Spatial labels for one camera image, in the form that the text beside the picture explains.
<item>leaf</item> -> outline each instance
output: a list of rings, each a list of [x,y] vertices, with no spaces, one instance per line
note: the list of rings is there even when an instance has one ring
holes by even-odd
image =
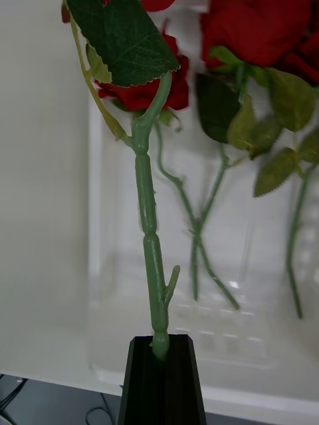
[[[96,53],[95,48],[90,46],[89,43],[86,43],[85,51],[92,76],[99,82],[111,82],[112,75],[108,71],[108,67],[104,65],[102,59]]]
[[[196,76],[197,107],[203,131],[227,143],[227,130],[240,109],[236,93],[224,82],[207,74]]]
[[[269,75],[267,72],[267,68],[253,66],[253,77],[260,86],[269,87]]]
[[[111,102],[116,106],[119,110],[123,112],[130,112],[129,109],[119,99],[112,99]]]
[[[210,71],[216,74],[232,74],[236,71],[236,66],[233,65],[221,65],[215,66],[214,68],[210,68]]]
[[[254,159],[259,155],[269,152],[281,133],[282,127],[278,124],[274,116],[268,116],[257,122],[251,134],[253,148],[249,153],[249,157]]]
[[[299,154],[304,161],[319,164],[319,127],[303,139]]]
[[[313,88],[286,72],[269,68],[268,74],[270,99],[279,124],[290,131],[301,130],[314,113],[316,95]]]
[[[245,94],[241,110],[235,116],[227,132],[228,142],[237,149],[250,151],[252,144],[252,130],[255,127],[256,118],[251,104],[251,97]]]
[[[281,186],[296,170],[296,152],[285,147],[260,170],[255,184],[255,197],[261,197]]]
[[[216,46],[209,51],[209,58],[217,58],[226,65],[241,65],[243,61],[235,56],[227,47]]]
[[[174,53],[137,0],[66,0],[116,86],[136,86],[179,68]]]

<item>red rose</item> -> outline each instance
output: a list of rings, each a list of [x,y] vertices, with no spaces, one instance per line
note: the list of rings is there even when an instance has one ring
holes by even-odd
[[[310,24],[294,50],[284,56],[277,68],[319,84],[319,1],[313,0]]]
[[[253,65],[273,66],[301,40],[310,20],[310,0],[211,0],[201,16],[203,60],[214,46],[225,46]]]
[[[165,32],[163,33],[163,37],[181,65],[179,70],[173,72],[171,91],[164,108],[172,108],[174,110],[184,109],[188,107],[189,88],[186,82],[186,76],[189,61],[186,56],[179,53],[174,37],[165,34]],[[146,110],[154,99],[160,84],[159,80],[154,80],[141,86],[125,88],[117,87],[113,84],[96,83],[101,87],[98,91],[98,95],[101,98],[117,98],[131,112]]]

